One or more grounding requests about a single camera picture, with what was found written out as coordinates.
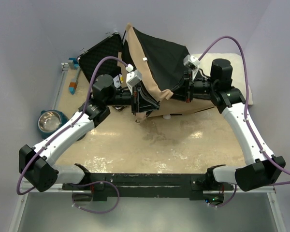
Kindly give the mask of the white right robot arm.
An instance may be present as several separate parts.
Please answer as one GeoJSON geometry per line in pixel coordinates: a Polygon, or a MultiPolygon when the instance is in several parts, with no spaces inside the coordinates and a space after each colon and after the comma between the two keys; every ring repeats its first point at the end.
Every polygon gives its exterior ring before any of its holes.
{"type": "Polygon", "coordinates": [[[218,165],[207,169],[205,183],[218,189],[223,182],[237,185],[243,191],[274,185],[286,163],[275,156],[266,145],[253,121],[245,113],[246,100],[241,91],[232,86],[231,63],[222,58],[212,61],[210,76],[200,74],[200,62],[187,55],[183,60],[187,70],[183,82],[173,98],[191,102],[196,97],[210,97],[211,102],[232,128],[245,159],[245,167],[218,165]]]}

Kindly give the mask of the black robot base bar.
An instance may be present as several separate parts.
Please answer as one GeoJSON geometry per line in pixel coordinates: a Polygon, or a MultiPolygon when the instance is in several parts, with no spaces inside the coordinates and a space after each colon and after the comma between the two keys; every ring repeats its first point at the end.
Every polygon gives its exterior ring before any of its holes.
{"type": "Polygon", "coordinates": [[[188,198],[203,200],[206,191],[233,190],[228,183],[210,183],[205,174],[86,174],[76,186],[63,184],[63,190],[89,191],[93,201],[116,197],[116,190],[103,181],[114,184],[124,198],[188,198]]]}

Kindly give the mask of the beige fabric pet tent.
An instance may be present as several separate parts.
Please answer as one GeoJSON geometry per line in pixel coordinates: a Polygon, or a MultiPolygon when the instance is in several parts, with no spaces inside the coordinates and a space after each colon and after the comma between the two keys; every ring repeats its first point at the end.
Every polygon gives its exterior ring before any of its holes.
{"type": "Polygon", "coordinates": [[[189,54],[185,46],[144,34],[130,23],[125,33],[118,57],[140,70],[145,89],[160,103],[156,111],[136,113],[137,123],[147,117],[193,114],[213,108],[207,99],[192,102],[174,99],[175,89],[183,81],[183,74],[187,70],[183,64],[189,54]]]}

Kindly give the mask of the white fluffy pillow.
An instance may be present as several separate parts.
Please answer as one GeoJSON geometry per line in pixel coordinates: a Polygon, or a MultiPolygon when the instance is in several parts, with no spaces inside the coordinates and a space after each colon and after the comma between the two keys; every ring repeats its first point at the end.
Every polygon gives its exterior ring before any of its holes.
{"type": "MultiPolygon", "coordinates": [[[[240,55],[235,53],[207,53],[201,60],[201,64],[199,65],[200,69],[203,70],[203,73],[207,76],[210,76],[212,61],[217,58],[223,58],[230,61],[233,71],[232,71],[232,86],[238,88],[244,98],[246,99],[246,84],[245,84],[245,75],[244,75],[244,67],[242,63],[242,58],[240,55]]],[[[250,86],[248,86],[249,90],[249,101],[248,105],[253,105],[252,92],[250,86]]],[[[191,102],[193,107],[195,108],[211,108],[214,107],[210,100],[200,100],[193,99],[191,102]]]]}

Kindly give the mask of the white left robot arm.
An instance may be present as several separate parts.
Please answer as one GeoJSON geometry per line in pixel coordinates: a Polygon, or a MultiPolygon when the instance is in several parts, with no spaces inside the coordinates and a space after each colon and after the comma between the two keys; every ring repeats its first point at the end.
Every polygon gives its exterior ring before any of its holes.
{"type": "Polygon", "coordinates": [[[56,161],[77,140],[100,125],[110,114],[110,105],[131,106],[133,114],[158,110],[160,105],[146,90],[142,81],[128,90],[118,90],[110,75],[100,75],[92,86],[88,103],[55,133],[34,147],[19,151],[19,171],[38,191],[54,184],[74,184],[79,189],[90,185],[89,172],[81,165],[58,166],[56,161]]]}

